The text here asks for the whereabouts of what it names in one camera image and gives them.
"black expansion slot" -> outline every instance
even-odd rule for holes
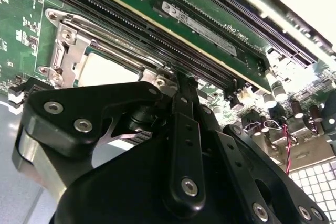
[[[279,53],[291,59],[296,64],[307,67],[317,62],[317,57],[305,47],[298,44],[290,36],[283,34],[282,30],[272,22],[265,22],[259,17],[254,8],[244,0],[211,0],[223,10],[243,23],[250,30],[264,39]]]
[[[231,88],[234,86],[234,79],[242,80],[222,65],[204,57],[194,48],[181,43],[112,0],[61,1],[104,27],[118,31],[118,34],[131,42],[155,51],[161,60],[185,69],[217,87]]]
[[[177,7],[179,10],[181,10],[185,14],[187,14],[188,17],[202,24],[202,26],[205,26],[212,32],[222,37],[224,40],[235,45],[235,47],[237,47],[238,49],[238,52],[237,52],[238,58],[240,58],[239,54],[243,55],[243,54],[248,53],[249,57],[254,57],[256,60],[260,62],[262,66],[263,65],[265,66],[265,64],[267,65],[267,57],[264,54],[252,48],[250,45],[246,44],[236,35],[231,34],[224,27],[219,26],[219,23],[215,22],[210,17],[203,15],[199,11],[195,10],[194,7],[188,4],[186,1],[183,1],[183,0],[166,0],[166,1],[174,5],[175,7]]]

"screw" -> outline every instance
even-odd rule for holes
[[[83,133],[88,133],[92,131],[93,129],[92,123],[89,120],[83,119],[83,118],[75,120],[75,123],[73,126],[75,127],[77,131],[83,132]]]
[[[236,133],[237,135],[241,135],[240,129],[237,128],[236,126],[232,126],[232,130],[233,130],[234,133]]]
[[[45,68],[42,68],[42,67],[39,67],[38,70],[39,70],[39,72],[42,73],[42,74],[47,74],[47,73],[48,73],[48,70],[45,69]]]
[[[57,20],[57,15],[53,12],[49,12],[48,13],[48,17],[51,19],[51,20]]]
[[[261,221],[263,221],[263,222],[268,221],[268,214],[261,204],[253,203],[253,211]]]
[[[76,40],[76,34],[69,30],[64,30],[62,32],[62,38],[67,42],[67,43],[74,43]]]
[[[151,92],[152,94],[158,94],[154,89],[149,89],[149,92]]]
[[[181,100],[182,100],[183,102],[185,102],[185,103],[188,103],[188,100],[185,99],[184,97],[181,97]]]
[[[166,82],[163,79],[157,79],[155,82],[159,87],[166,85]]]
[[[58,102],[46,102],[43,105],[43,108],[45,111],[47,111],[50,114],[57,115],[63,111],[62,104]]]
[[[311,208],[311,211],[313,212],[313,214],[315,214],[315,216],[319,219],[319,220],[323,220],[322,214],[320,214],[320,212],[318,212],[315,208]]]
[[[195,197],[198,193],[197,185],[189,178],[184,178],[181,182],[181,186],[185,194],[189,196]]]
[[[208,107],[203,107],[203,110],[205,111],[205,113],[207,114],[211,114],[211,110]]]
[[[307,212],[307,210],[304,207],[299,206],[300,213],[306,220],[311,220],[310,214]]]

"green circuit board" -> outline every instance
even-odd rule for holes
[[[258,63],[254,58],[246,54],[244,64],[239,63],[233,57],[228,57],[225,52],[208,43],[205,38],[193,33],[192,29],[185,24],[177,22],[174,18],[164,18],[159,13],[154,12],[150,1],[144,0],[123,0],[124,4],[136,11],[141,11],[147,15],[147,18],[153,22],[174,29],[177,33],[183,34],[193,43],[204,46],[204,49],[212,51],[218,58],[223,57],[227,64],[232,64],[236,71],[245,76],[254,79],[260,86],[269,88],[267,81],[259,71]],[[49,65],[52,50],[54,47],[56,27],[47,19],[44,11],[47,8],[65,9],[72,12],[79,11],[64,4],[59,0],[0,0],[0,92],[7,93],[9,87],[15,82],[15,76],[19,75],[23,79],[35,77],[46,81],[46,78],[37,71],[40,65]],[[310,104],[320,104],[324,102],[328,92],[333,89],[326,80],[335,80],[335,73],[325,65],[316,67],[316,80],[304,87],[304,90],[298,90],[291,96],[302,101],[305,108]],[[223,112],[218,116],[221,125],[233,123],[239,120],[239,117],[251,108],[262,111],[259,105],[246,106],[240,111],[234,111],[223,99],[223,92],[209,83],[201,83],[200,89],[206,93],[203,103],[210,108],[221,106]]]
[[[44,79],[38,65],[50,62],[55,27],[47,20],[47,6],[56,0],[0,0],[0,89],[6,93],[15,76]]]
[[[198,51],[204,53],[205,56],[220,62],[223,67],[229,69],[230,71],[234,72],[238,76],[242,77],[243,79],[247,80],[248,82],[254,84],[255,86],[261,88],[266,92],[270,92],[270,86],[268,84],[267,79],[265,78],[265,74],[262,71],[262,63],[259,59],[255,57],[255,54],[263,55],[263,50],[266,49],[267,43],[260,39],[257,35],[253,34],[249,31],[248,28],[241,26],[241,23],[237,22],[234,23],[233,18],[229,14],[225,14],[223,12],[219,12],[218,7],[215,6],[206,0],[199,0],[199,4],[205,3],[204,5],[208,5],[209,10],[217,10],[215,12],[220,13],[221,20],[227,20],[227,26],[232,27],[234,26],[236,30],[239,30],[238,26],[241,26],[240,32],[243,34],[249,34],[248,37],[245,35],[244,38],[248,38],[246,41],[244,39],[244,43],[247,41],[251,41],[249,46],[239,46],[238,44],[231,44],[227,42],[226,38],[221,39],[216,34],[210,34],[206,27],[201,26],[199,23],[194,22],[192,18],[190,18],[187,13],[179,11],[177,8],[174,11],[179,13],[179,18],[172,17],[172,16],[163,16],[163,4],[160,4],[158,9],[161,9],[160,12],[156,12],[153,10],[153,3],[158,0],[114,0],[118,4],[126,7],[127,9],[135,12],[136,14],[140,15],[141,17],[147,19],[148,21],[152,22],[153,24],[159,26],[164,31],[170,33],[174,37],[182,40],[186,44],[192,46],[193,48],[197,49]],[[173,8],[173,5],[168,0],[161,0],[163,3],[170,5]],[[223,43],[225,44],[222,48],[218,46],[218,44]],[[259,52],[256,51],[254,47],[264,48]],[[229,53],[231,49],[235,48],[236,54]]]

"black bracket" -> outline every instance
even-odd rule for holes
[[[172,99],[146,82],[29,97],[21,131],[67,162],[90,156],[107,129],[113,139],[117,132],[152,132],[151,139],[70,184],[55,224],[328,223],[244,131],[235,125],[222,131],[200,104],[194,79],[179,75],[178,84]],[[80,130],[78,119],[86,122]],[[20,141],[19,134],[16,146]]]

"electronic component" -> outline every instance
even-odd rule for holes
[[[20,114],[23,110],[23,104],[28,96],[36,91],[51,90],[53,87],[41,82],[33,77],[23,81],[21,77],[16,76],[16,84],[8,89],[9,111],[13,114]]]
[[[269,128],[265,126],[265,121],[267,120],[266,117],[261,116],[260,117],[260,123],[261,123],[261,132],[266,133],[269,131]]]
[[[33,36],[29,36],[28,37],[28,42],[30,47],[36,49],[37,45],[38,45],[38,39],[33,37]]]
[[[295,118],[302,118],[303,117],[303,110],[302,110],[302,107],[301,107],[299,101],[292,101],[290,103],[290,106],[292,108],[293,115],[294,115]]]
[[[267,109],[274,108],[277,105],[277,102],[272,94],[264,94],[262,97]]]
[[[214,114],[221,114],[223,110],[221,106],[217,105],[212,108],[212,111],[214,112]]]
[[[0,1],[1,93],[34,77],[57,89],[146,81],[172,97],[183,72],[197,79],[201,104],[221,126],[244,119],[249,134],[268,132],[276,143],[288,140],[287,127],[301,141],[314,128],[334,130],[332,115],[309,109],[312,119],[304,117],[334,89],[331,62],[317,62],[330,45],[279,0],[265,1],[277,4],[286,31],[250,0]],[[22,105],[22,94],[12,98]]]
[[[287,99],[288,96],[280,81],[277,81],[272,85],[272,90],[277,102],[283,102]]]
[[[323,121],[321,111],[317,105],[309,107],[309,114],[314,122],[320,123]]]
[[[271,119],[276,121],[280,126],[286,123],[286,112],[279,103],[274,108],[268,110]]]

